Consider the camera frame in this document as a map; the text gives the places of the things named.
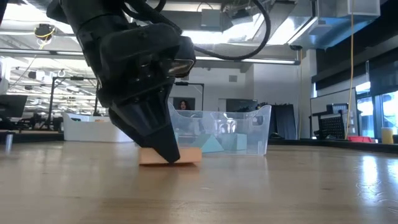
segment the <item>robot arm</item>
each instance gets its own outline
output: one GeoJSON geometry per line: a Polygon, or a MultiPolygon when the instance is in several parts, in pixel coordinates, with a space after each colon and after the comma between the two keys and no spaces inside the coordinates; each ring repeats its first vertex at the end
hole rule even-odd
{"type": "Polygon", "coordinates": [[[195,64],[194,49],[225,60],[252,57],[267,43],[271,22],[264,6],[254,0],[264,15],[266,36],[254,52],[227,57],[194,47],[190,38],[182,37],[181,29],[159,14],[165,2],[160,0],[153,9],[145,0],[53,0],[47,16],[71,25],[99,81],[97,96],[109,108],[112,123],[173,163],[180,154],[167,99],[175,77],[186,77],[195,64]],[[124,12],[152,24],[131,24],[124,12]]]}

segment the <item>person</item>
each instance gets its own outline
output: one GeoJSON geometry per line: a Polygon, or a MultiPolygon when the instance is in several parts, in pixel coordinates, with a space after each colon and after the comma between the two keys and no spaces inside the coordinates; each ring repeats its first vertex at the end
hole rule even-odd
{"type": "Polygon", "coordinates": [[[179,110],[191,110],[191,107],[189,106],[189,103],[187,100],[182,100],[178,104],[178,109],[179,110]]]}

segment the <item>wooden block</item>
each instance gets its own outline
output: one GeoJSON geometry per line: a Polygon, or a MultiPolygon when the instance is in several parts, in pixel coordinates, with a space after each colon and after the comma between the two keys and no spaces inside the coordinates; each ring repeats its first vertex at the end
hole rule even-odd
{"type": "MultiPolygon", "coordinates": [[[[201,161],[201,149],[199,147],[182,147],[180,159],[175,163],[192,163],[201,161]]],[[[140,148],[139,163],[143,164],[168,164],[153,148],[140,148]]]]}

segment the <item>black cable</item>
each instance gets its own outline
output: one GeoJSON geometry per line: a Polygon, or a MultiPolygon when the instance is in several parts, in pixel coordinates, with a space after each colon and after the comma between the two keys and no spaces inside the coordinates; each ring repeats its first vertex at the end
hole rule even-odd
{"type": "MultiPolygon", "coordinates": [[[[129,16],[131,16],[131,17],[137,19],[137,20],[140,20],[140,21],[149,21],[149,20],[150,20],[147,16],[143,16],[142,14],[139,14],[139,13],[136,13],[136,12],[131,11],[131,10],[126,6],[126,3],[125,3],[125,2],[128,2],[128,3],[129,3],[130,1],[126,1],[126,0],[122,0],[122,1],[121,1],[122,10],[123,10],[127,15],[129,15],[129,16]]],[[[166,5],[166,2],[167,2],[167,0],[160,0],[159,3],[158,3],[158,5],[155,7],[155,10],[156,10],[157,12],[161,12],[161,11],[163,10],[164,6],[166,5]]]]}
{"type": "Polygon", "coordinates": [[[197,46],[194,46],[193,48],[197,52],[201,52],[203,54],[206,54],[206,55],[209,55],[212,57],[216,57],[216,58],[220,58],[223,60],[244,60],[244,59],[251,58],[251,57],[257,55],[266,46],[269,36],[271,35],[271,19],[269,18],[269,15],[268,15],[268,12],[267,12],[265,6],[263,6],[259,2],[259,0],[253,0],[253,3],[259,8],[259,10],[261,11],[261,14],[264,16],[264,21],[266,22],[266,34],[265,34],[261,44],[258,46],[258,48],[256,50],[253,50],[251,53],[248,53],[246,55],[232,57],[232,56],[220,55],[220,54],[211,52],[209,50],[202,49],[197,46]]]}
{"type": "Polygon", "coordinates": [[[164,23],[172,26],[179,34],[182,34],[181,28],[177,26],[175,23],[170,21],[168,18],[164,17],[162,14],[157,12],[155,9],[150,7],[144,0],[125,0],[127,3],[130,4],[140,15],[146,15],[148,21],[152,23],[164,23]]]}
{"type": "Polygon", "coordinates": [[[199,11],[199,7],[200,7],[203,3],[205,3],[205,4],[208,5],[208,6],[210,6],[211,9],[213,9],[213,6],[211,6],[211,4],[209,4],[208,2],[201,2],[201,3],[199,4],[199,6],[197,7],[197,11],[199,11]]]}
{"type": "MultiPolygon", "coordinates": [[[[177,32],[179,32],[180,34],[182,33],[181,28],[179,28],[172,21],[170,21],[169,19],[167,19],[166,17],[161,15],[158,11],[151,8],[148,4],[146,4],[146,2],[144,0],[123,0],[123,6],[122,6],[123,11],[126,14],[128,14],[129,16],[133,17],[132,15],[136,15],[137,13],[132,12],[124,3],[125,1],[127,3],[129,3],[137,11],[137,13],[140,14],[140,16],[143,14],[146,15],[145,21],[151,21],[153,23],[165,23],[165,24],[168,24],[168,25],[174,27],[177,30],[177,32]]],[[[205,49],[197,47],[197,46],[194,46],[193,48],[197,52],[201,52],[203,54],[206,54],[206,55],[209,55],[212,57],[216,57],[216,58],[220,58],[223,60],[240,61],[240,60],[251,58],[251,57],[257,55],[266,46],[268,39],[271,35],[271,19],[268,15],[268,12],[267,12],[265,6],[263,6],[259,0],[253,0],[253,3],[259,8],[261,14],[264,16],[264,21],[266,23],[266,34],[264,35],[262,42],[260,43],[260,45],[258,46],[258,48],[256,50],[254,50],[251,53],[248,53],[246,55],[232,57],[232,56],[220,55],[220,54],[211,52],[209,50],[205,50],[205,49]]]]}

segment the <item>table surface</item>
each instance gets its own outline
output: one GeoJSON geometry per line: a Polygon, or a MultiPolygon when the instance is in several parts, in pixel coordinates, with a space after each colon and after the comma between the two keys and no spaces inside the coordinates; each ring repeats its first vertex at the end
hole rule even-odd
{"type": "Polygon", "coordinates": [[[134,144],[15,144],[0,152],[0,223],[398,223],[398,157],[269,146],[137,165],[134,144]]]}

